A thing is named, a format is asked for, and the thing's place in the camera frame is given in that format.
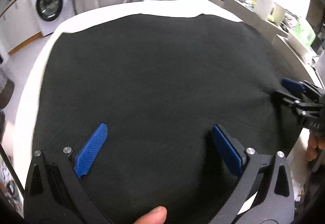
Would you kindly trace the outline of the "right hand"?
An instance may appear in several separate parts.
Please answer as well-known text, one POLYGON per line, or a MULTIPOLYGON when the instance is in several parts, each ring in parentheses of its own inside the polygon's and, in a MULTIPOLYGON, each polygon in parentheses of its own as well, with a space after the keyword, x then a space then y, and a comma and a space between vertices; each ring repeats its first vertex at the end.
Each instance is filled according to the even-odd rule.
POLYGON ((306 161, 315 160, 318 157, 318 150, 324 150, 324 136, 316 136, 315 132, 310 131, 305 155, 306 161))

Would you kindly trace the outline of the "left hand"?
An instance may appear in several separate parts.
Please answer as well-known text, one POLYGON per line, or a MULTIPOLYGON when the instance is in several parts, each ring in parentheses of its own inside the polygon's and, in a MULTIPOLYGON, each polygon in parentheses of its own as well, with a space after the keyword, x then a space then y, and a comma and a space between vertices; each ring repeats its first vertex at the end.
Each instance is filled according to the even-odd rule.
POLYGON ((137 219, 134 224, 164 224, 167 217, 167 210, 163 206, 158 206, 137 219))

